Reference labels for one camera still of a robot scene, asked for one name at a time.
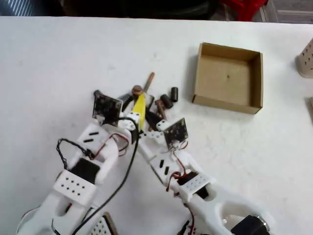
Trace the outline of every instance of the mounting hole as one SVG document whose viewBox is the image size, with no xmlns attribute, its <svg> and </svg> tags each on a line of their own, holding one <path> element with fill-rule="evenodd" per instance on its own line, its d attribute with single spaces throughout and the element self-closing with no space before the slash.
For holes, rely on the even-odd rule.
<svg viewBox="0 0 313 235">
<path fill-rule="evenodd" d="M 87 139 L 87 140 L 84 140 L 84 143 L 87 143 L 87 142 L 92 142 L 93 139 Z"/>
<path fill-rule="evenodd" d="M 167 175 L 168 174 L 168 170 L 169 170 L 170 168 L 167 166 L 166 168 L 165 168 L 165 171 L 164 171 L 164 174 L 165 175 Z"/>
<path fill-rule="evenodd" d="M 162 160 L 160 161 L 160 168 L 163 167 L 163 164 L 164 164 L 164 160 L 162 159 Z"/>
<path fill-rule="evenodd" d="M 94 135 L 98 135 L 98 134 L 99 134 L 99 132 L 91 132 L 91 133 L 89 133 L 90 136 L 94 136 Z"/>
</svg>

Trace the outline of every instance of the black cylinder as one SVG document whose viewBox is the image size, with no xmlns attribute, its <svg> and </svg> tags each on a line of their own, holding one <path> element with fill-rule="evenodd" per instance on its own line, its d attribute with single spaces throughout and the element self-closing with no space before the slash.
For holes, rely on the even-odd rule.
<svg viewBox="0 0 313 235">
<path fill-rule="evenodd" d="M 177 87 L 171 88 L 171 101 L 172 102 L 178 101 L 178 88 Z"/>
<path fill-rule="evenodd" d="M 161 100 L 163 101 L 164 106 L 167 109 L 170 109 L 173 107 L 173 103 L 172 103 L 171 99 L 168 97 L 168 95 L 166 95 L 166 94 L 161 95 Z"/>
</svg>

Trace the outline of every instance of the white tabletop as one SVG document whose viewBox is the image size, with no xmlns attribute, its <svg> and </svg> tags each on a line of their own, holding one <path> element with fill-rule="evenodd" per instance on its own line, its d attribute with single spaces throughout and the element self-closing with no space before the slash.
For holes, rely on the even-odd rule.
<svg viewBox="0 0 313 235">
<path fill-rule="evenodd" d="M 60 137 L 77 139 L 90 121 L 92 92 L 117 97 L 144 85 L 172 86 L 180 99 L 169 120 L 186 118 L 188 151 L 226 188 L 265 206 L 293 234 L 313 230 L 313 80 L 294 58 L 313 25 L 99 18 L 0 18 L 0 233 L 41 204 L 62 170 Z M 255 116 L 191 104 L 201 42 L 264 54 L 264 107 Z M 62 146 L 64 155 L 74 150 Z M 99 195 L 119 184 L 120 159 Z M 188 210 L 166 193 L 140 155 L 108 205 L 121 235 L 176 234 Z"/>
</svg>

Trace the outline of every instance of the yellow block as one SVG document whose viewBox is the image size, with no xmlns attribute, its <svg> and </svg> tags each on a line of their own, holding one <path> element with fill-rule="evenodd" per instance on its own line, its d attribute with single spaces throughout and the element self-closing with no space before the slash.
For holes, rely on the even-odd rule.
<svg viewBox="0 0 313 235">
<path fill-rule="evenodd" d="M 136 104 L 134 105 L 133 112 L 140 113 L 139 129 L 141 130 L 145 123 L 145 116 L 146 116 L 146 100 L 145 100 L 144 93 L 139 95 L 138 100 Z"/>
</svg>

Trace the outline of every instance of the cardboard box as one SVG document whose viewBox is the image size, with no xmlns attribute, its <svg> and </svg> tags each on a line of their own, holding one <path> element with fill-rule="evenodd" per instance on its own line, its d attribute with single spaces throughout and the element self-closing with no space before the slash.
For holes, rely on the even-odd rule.
<svg viewBox="0 0 313 235">
<path fill-rule="evenodd" d="M 257 113 L 263 106 L 262 53 L 200 44 L 192 102 L 247 114 Z"/>
</svg>

